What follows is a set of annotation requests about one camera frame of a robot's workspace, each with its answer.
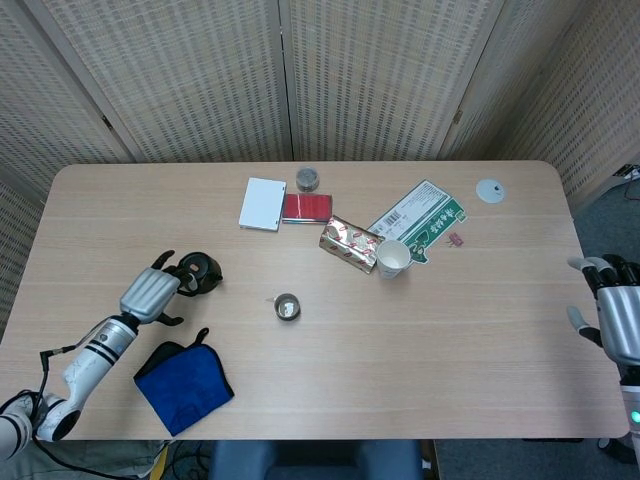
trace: floor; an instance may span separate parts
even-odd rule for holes
[[[640,195],[640,182],[636,183],[631,190],[638,190]],[[576,217],[576,231],[585,256],[616,253],[640,263],[640,202],[625,200],[624,188],[610,190]],[[212,447],[206,444],[201,451],[210,452]],[[167,472],[165,478],[206,478],[194,456],[196,448],[197,442],[185,442],[179,455],[174,456],[185,457],[176,464],[176,476]],[[595,439],[580,443],[446,440],[437,442],[437,448],[442,480],[640,478],[636,466],[622,465],[607,457],[598,450]]]

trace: white notebook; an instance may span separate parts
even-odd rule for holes
[[[286,190],[286,182],[251,177],[244,194],[240,226],[277,231]]]

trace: paper cup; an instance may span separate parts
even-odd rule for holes
[[[385,240],[376,250],[382,278],[393,278],[411,264],[409,247],[398,240]]]

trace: blue cloth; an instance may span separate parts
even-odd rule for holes
[[[161,345],[134,381],[172,436],[233,398],[218,354],[199,343]]]

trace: white round disc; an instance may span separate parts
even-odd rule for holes
[[[487,203],[500,203],[507,197],[507,189],[493,178],[480,180],[476,185],[476,193],[482,201]]]

